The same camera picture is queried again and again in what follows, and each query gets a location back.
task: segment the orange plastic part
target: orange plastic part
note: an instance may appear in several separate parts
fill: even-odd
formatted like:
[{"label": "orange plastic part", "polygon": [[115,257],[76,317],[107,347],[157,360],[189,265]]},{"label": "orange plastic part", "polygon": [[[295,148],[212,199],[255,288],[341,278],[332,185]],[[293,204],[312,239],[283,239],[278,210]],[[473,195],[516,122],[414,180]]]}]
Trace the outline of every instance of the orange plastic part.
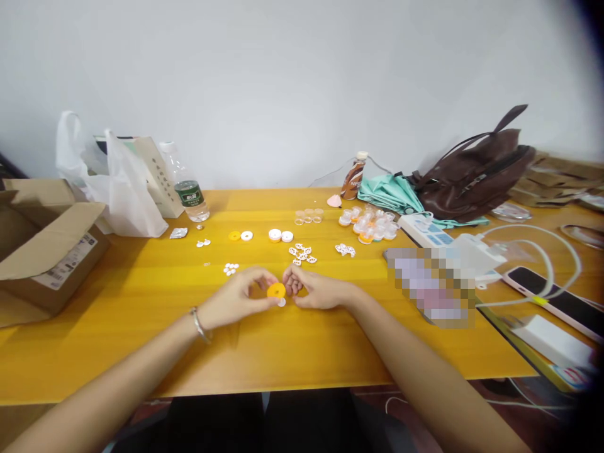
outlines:
[{"label": "orange plastic part", "polygon": [[277,297],[279,299],[285,297],[285,285],[283,283],[273,283],[269,286],[269,289],[266,290],[267,297]]}]

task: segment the wooden table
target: wooden table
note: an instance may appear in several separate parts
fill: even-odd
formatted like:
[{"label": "wooden table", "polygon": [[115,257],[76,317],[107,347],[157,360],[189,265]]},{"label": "wooden table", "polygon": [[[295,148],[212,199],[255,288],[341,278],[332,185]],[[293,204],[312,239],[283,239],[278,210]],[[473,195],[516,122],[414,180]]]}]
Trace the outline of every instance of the wooden table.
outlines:
[{"label": "wooden table", "polygon": [[[533,218],[526,222],[526,225],[535,225],[537,227],[545,228],[548,231],[554,232],[563,238],[565,238],[577,251],[581,257],[581,263],[583,265],[583,271],[577,281],[569,288],[569,291],[577,296],[588,298],[597,303],[602,303],[602,289],[604,288],[603,277],[603,264],[604,264],[604,252],[588,247],[581,242],[573,240],[565,236],[561,231],[560,227],[567,224],[583,225],[586,227],[602,228],[604,226],[604,215],[591,211],[579,205],[571,205],[562,209],[549,209],[549,208],[528,208],[533,215]],[[478,234],[485,230],[500,225],[512,225],[510,223],[501,221],[495,217],[489,216],[491,224],[488,226],[478,226],[476,228],[456,228],[455,230],[449,230],[449,233],[453,237],[457,237],[461,233]],[[550,235],[534,230],[532,228],[506,228],[497,232],[493,232],[485,236],[485,241],[490,240],[514,240],[514,239],[527,239],[536,242],[550,256],[552,263],[554,264],[554,272],[556,274],[556,283],[558,286],[562,286],[572,276],[574,272],[574,260],[571,257],[568,249],[562,244],[562,242],[551,237]],[[547,274],[545,265],[540,258],[539,254],[530,249],[530,247],[524,247],[534,259],[531,260],[514,260],[503,264],[497,271],[504,273],[513,269],[516,266],[525,266],[538,274],[544,276]],[[484,303],[494,303],[500,301],[508,301],[522,298],[522,295],[509,287],[503,281],[496,282],[488,286],[484,291],[476,291],[476,295]],[[529,347],[526,343],[521,341],[518,337],[510,332],[508,327],[499,320],[499,317],[504,315],[513,315],[518,319],[526,316],[539,314],[545,319],[551,321],[557,326],[561,327],[565,331],[574,335],[580,341],[588,344],[590,347],[595,348],[596,343],[590,338],[583,335],[575,328],[569,326],[559,318],[556,318],[552,313],[535,305],[533,303],[522,303],[518,305],[508,305],[492,307],[484,310],[483,313],[487,316],[501,331],[503,335],[539,370],[540,373],[545,375],[552,383],[554,383],[560,390],[569,391],[571,388],[559,377],[550,367],[551,362],[548,361],[541,354],[536,352],[533,348]]]},{"label": "wooden table", "polygon": [[[169,221],[159,239],[110,236],[112,246],[56,318],[0,330],[0,405],[51,403],[144,344],[190,306],[213,294],[228,277],[225,263],[264,266],[281,278],[293,243],[313,247],[305,269],[358,284],[397,319],[452,363],[467,379],[532,376],[534,369],[482,316],[467,330],[429,325],[394,282],[382,251],[414,247],[395,241],[363,245],[352,227],[338,225],[339,209],[325,200],[335,190],[208,191],[212,216],[203,231],[185,215]],[[350,207],[359,202],[345,202]],[[294,211],[325,209],[322,223],[296,226]],[[169,239],[174,227],[189,235]],[[290,230],[292,243],[271,243],[271,228]],[[232,242],[232,230],[251,230],[250,242]],[[211,245],[197,248],[199,239]],[[342,257],[334,246],[353,246]],[[284,308],[219,329],[211,347],[201,341],[186,354],[157,396],[327,388],[391,383],[390,375],[350,315],[342,309]]]}]

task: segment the dark pants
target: dark pants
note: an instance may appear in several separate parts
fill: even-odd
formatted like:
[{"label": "dark pants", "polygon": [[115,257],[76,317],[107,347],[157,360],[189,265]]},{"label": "dark pants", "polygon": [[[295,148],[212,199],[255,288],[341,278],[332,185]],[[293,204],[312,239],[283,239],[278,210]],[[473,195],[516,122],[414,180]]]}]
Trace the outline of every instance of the dark pants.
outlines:
[{"label": "dark pants", "polygon": [[163,420],[113,449],[126,451],[392,453],[415,448],[397,420],[348,389],[327,389],[272,392],[266,414],[260,393],[174,398]]}]

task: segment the green bottle label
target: green bottle label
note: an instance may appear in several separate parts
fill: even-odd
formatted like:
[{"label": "green bottle label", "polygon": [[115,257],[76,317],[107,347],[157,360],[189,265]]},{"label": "green bottle label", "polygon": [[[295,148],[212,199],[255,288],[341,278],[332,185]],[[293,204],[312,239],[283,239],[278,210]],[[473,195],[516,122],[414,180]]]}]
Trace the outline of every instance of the green bottle label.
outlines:
[{"label": "green bottle label", "polygon": [[203,195],[201,194],[201,190],[199,190],[199,184],[190,189],[178,190],[175,187],[174,190],[176,190],[176,193],[181,198],[181,203],[185,208],[191,208],[203,203]]}]

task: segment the bracelet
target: bracelet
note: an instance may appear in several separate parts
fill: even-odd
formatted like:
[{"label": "bracelet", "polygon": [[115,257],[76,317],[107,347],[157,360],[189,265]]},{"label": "bracelet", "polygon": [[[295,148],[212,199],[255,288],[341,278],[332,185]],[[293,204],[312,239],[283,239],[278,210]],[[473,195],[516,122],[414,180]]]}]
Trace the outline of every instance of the bracelet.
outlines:
[{"label": "bracelet", "polygon": [[199,323],[199,318],[197,316],[197,307],[192,307],[191,311],[189,313],[192,314],[192,316],[193,316],[193,321],[195,322],[195,327],[197,328],[197,331],[199,332],[203,342],[205,344],[211,344],[212,343],[212,341],[211,341],[212,334],[211,334],[211,332],[208,332],[208,335],[206,336],[206,333],[201,328],[201,324]]}]

